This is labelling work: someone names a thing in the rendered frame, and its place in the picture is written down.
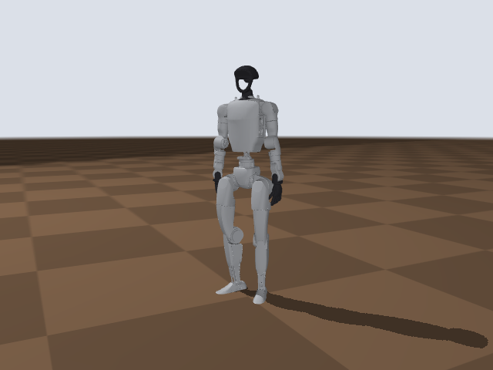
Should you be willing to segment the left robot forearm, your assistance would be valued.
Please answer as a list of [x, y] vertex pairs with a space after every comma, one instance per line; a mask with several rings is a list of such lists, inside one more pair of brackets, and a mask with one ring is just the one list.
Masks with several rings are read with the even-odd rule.
[[282, 172], [282, 165], [281, 165], [281, 160], [280, 160], [280, 143], [278, 138], [275, 136], [274, 137], [274, 146], [275, 150], [271, 150], [269, 153], [270, 157], [270, 170], [273, 176], [275, 173], [278, 176], [278, 181], [281, 181], [283, 179], [283, 172]]

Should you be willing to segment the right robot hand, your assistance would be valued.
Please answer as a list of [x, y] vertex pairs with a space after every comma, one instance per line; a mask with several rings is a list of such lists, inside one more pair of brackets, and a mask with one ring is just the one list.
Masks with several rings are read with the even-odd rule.
[[217, 192], [217, 187], [218, 187], [218, 183], [219, 183], [219, 180], [221, 179], [221, 174], [220, 172], [215, 172], [215, 179], [213, 179], [213, 181], [215, 182], [215, 189], [216, 189], [216, 192]]

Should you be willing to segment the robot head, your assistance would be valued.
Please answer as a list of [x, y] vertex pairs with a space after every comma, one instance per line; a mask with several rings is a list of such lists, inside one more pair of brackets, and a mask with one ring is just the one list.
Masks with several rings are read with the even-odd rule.
[[[252, 66], [241, 66], [234, 72], [234, 75], [236, 79], [237, 90], [242, 93], [242, 98], [239, 100], [253, 99], [249, 98], [248, 96], [253, 96], [253, 90], [250, 87], [253, 80], [259, 78], [258, 72], [255, 70], [255, 68]], [[244, 82], [248, 82], [248, 86], [244, 90], [239, 87], [240, 79], [243, 79]]]

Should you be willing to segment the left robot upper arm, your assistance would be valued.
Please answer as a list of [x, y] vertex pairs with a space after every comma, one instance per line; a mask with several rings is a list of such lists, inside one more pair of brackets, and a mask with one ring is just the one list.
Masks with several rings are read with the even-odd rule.
[[268, 150], [275, 149], [273, 140], [275, 136], [277, 137], [278, 133], [278, 107], [275, 103], [260, 101], [260, 110], [262, 114], [265, 115], [265, 122], [268, 134], [268, 137], [264, 138], [264, 146]]

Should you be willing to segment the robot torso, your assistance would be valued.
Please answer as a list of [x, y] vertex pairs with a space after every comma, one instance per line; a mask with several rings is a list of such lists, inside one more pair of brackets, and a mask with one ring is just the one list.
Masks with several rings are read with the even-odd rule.
[[250, 153], [260, 152], [266, 137], [265, 115], [260, 110], [260, 101], [264, 100], [259, 96], [248, 97], [253, 99], [239, 100], [235, 97], [227, 106], [228, 134], [232, 151], [244, 153], [244, 156], [237, 157], [239, 166], [233, 168], [233, 182], [236, 187], [244, 189], [251, 189], [254, 175], [260, 175], [260, 167], [254, 166], [254, 159]]

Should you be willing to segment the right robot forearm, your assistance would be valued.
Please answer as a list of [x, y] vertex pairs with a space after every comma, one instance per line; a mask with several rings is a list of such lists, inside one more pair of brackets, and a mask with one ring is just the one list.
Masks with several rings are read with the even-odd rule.
[[[213, 142], [214, 145], [214, 142]], [[215, 169], [213, 171], [213, 177], [215, 178], [215, 172], [220, 172], [221, 177], [223, 176], [223, 167], [224, 167], [224, 157], [226, 155], [226, 151], [221, 150], [219, 148], [214, 147], [214, 163], [213, 163], [213, 168]]]

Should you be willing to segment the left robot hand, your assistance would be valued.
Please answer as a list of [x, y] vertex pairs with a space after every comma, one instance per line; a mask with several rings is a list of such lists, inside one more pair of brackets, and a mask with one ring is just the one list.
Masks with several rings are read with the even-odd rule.
[[269, 199], [272, 197], [270, 205], [273, 206], [281, 200], [282, 196], [282, 186], [283, 180], [278, 181], [278, 176], [274, 173], [272, 176], [273, 189], [272, 193], [269, 195]]

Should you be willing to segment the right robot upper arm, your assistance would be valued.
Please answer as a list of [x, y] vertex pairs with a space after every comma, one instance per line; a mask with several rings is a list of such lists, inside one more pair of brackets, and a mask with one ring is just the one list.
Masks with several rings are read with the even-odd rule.
[[228, 137], [228, 122], [227, 122], [227, 104], [222, 104], [218, 107], [218, 134], [214, 140], [214, 146], [219, 149], [225, 149], [229, 145]]

